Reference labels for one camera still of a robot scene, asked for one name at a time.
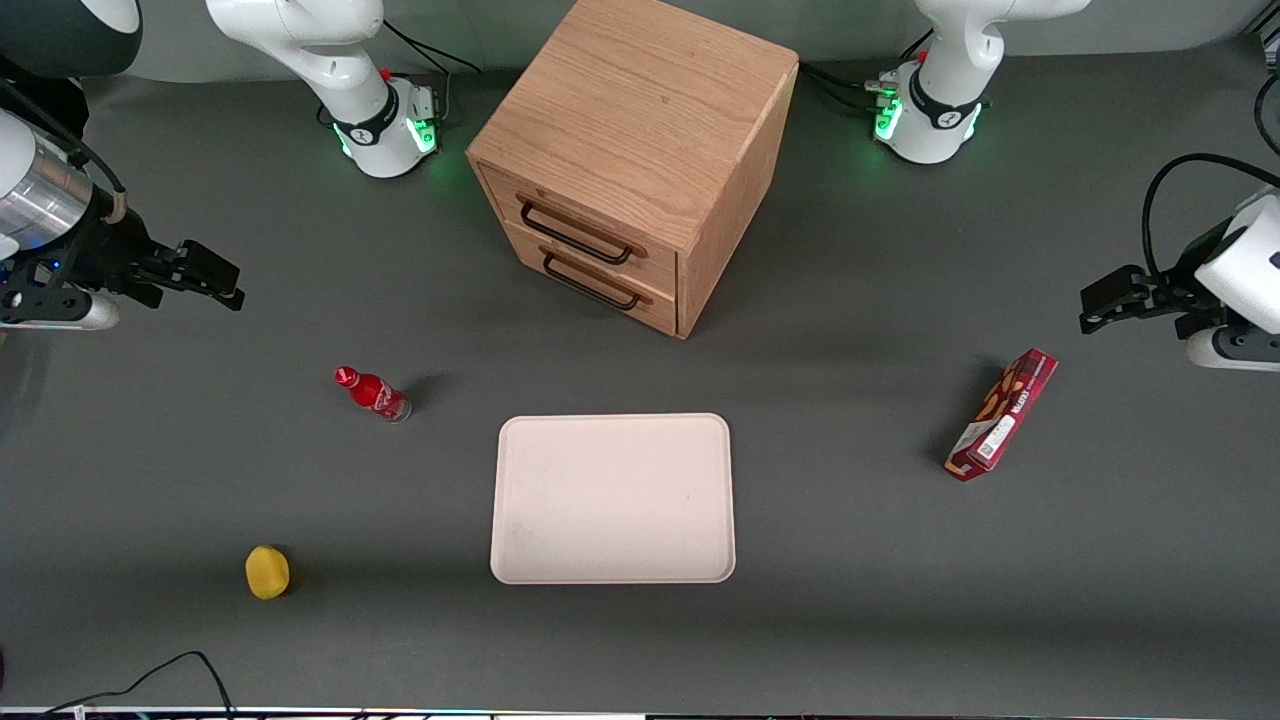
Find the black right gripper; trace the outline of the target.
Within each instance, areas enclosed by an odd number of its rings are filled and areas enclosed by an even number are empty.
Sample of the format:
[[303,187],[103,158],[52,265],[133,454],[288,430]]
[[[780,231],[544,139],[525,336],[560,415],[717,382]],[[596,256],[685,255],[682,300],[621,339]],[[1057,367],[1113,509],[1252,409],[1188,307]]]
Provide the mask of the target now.
[[146,307],[157,307],[164,291],[173,290],[202,295],[232,311],[243,307],[237,265],[193,240],[177,250],[154,241],[136,211],[108,223],[102,206],[102,200],[91,201],[63,240],[59,290],[106,291]]

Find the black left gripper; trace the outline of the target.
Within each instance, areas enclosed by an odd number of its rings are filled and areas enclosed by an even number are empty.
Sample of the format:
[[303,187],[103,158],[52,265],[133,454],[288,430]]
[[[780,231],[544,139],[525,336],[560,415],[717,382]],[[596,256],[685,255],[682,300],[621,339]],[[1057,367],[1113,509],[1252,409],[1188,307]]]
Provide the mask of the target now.
[[1151,224],[1146,222],[1140,240],[1148,275],[1142,266],[1128,264],[1082,290],[1080,333],[1093,334],[1116,322],[1171,314],[1176,316],[1174,325],[1179,340],[1189,340],[1199,331],[1230,327],[1233,313],[1196,278],[1196,270],[1224,246],[1228,227],[1226,222],[1211,227],[1196,237],[1169,269],[1161,270]]

